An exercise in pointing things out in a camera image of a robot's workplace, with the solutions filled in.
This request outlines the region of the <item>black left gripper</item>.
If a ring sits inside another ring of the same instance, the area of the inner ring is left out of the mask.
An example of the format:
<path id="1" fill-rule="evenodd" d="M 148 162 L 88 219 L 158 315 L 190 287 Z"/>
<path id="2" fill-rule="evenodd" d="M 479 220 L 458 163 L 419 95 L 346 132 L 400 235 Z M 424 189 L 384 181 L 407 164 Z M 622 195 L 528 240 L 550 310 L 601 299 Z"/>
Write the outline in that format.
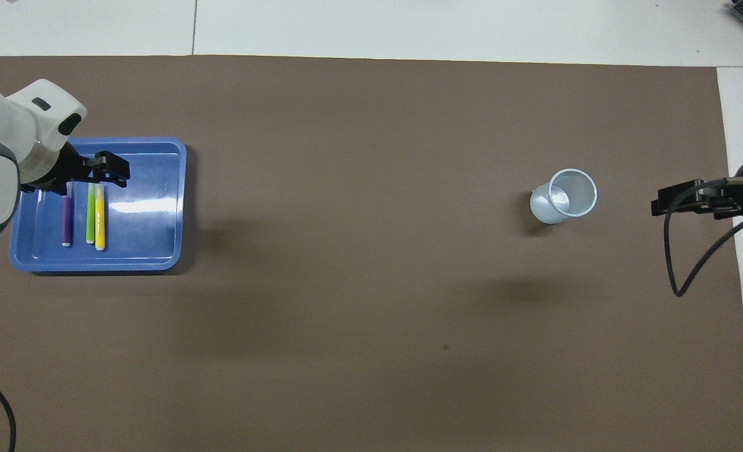
<path id="1" fill-rule="evenodd" d="M 130 178 L 130 163 L 114 153 L 96 153 L 94 155 L 94 176 L 88 177 L 90 167 L 88 158 L 70 143 L 61 147 L 58 159 L 53 167 L 41 178 L 23 184 L 23 192 L 47 191 L 67 192 L 67 183 L 82 181 L 87 183 L 110 183 L 119 188 L 127 186 Z"/>

